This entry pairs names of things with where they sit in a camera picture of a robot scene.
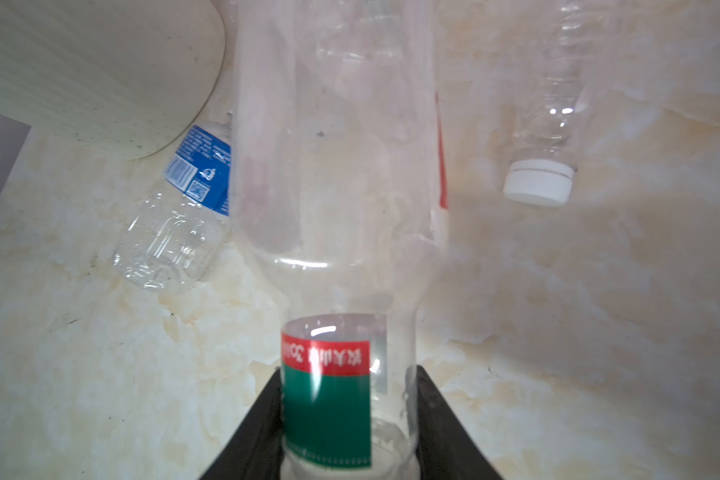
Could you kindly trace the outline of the clear crushed bottle white cap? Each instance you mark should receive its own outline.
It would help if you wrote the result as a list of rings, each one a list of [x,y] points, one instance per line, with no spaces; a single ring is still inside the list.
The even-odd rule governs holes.
[[[580,144],[617,60],[627,1],[538,1],[521,49],[520,90],[503,194],[561,207]]]

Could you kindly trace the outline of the clear bottle green red label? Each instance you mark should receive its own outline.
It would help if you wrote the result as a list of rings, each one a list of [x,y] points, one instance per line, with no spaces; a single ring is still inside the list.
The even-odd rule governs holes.
[[[299,479],[400,479],[448,239],[429,1],[244,1],[232,218],[281,309]]]

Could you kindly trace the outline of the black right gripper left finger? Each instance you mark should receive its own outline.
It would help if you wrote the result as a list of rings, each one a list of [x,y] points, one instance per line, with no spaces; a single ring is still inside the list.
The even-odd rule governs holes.
[[[284,460],[282,386],[276,369],[202,480],[275,480]]]

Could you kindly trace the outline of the small water bottle blue label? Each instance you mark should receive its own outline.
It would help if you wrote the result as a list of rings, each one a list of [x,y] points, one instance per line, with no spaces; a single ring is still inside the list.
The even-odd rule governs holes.
[[[200,280],[229,233],[233,167],[229,122],[189,127],[114,250],[120,274],[159,294]]]

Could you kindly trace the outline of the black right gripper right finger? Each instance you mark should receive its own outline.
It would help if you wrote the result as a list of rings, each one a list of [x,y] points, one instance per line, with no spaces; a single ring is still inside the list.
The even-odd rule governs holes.
[[[416,370],[421,479],[502,480],[422,366]]]

